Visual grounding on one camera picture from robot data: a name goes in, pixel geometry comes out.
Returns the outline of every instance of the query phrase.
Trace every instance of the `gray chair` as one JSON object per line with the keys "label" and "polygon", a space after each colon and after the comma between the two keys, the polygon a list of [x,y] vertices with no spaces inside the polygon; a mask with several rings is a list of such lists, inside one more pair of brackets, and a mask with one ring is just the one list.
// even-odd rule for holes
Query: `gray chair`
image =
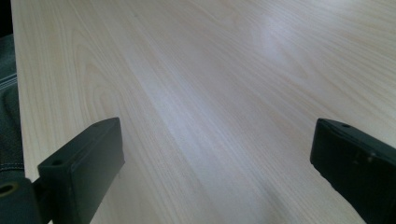
{"label": "gray chair", "polygon": [[24,177],[13,35],[0,38],[0,179]]}

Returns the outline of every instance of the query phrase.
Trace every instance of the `wooden table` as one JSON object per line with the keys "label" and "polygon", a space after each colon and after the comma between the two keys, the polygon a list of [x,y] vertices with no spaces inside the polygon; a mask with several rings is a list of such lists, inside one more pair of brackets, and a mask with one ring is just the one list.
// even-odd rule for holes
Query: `wooden table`
{"label": "wooden table", "polygon": [[12,8],[27,176],[120,117],[126,163],[92,223],[363,222],[309,153],[319,117],[396,146],[394,1]]}

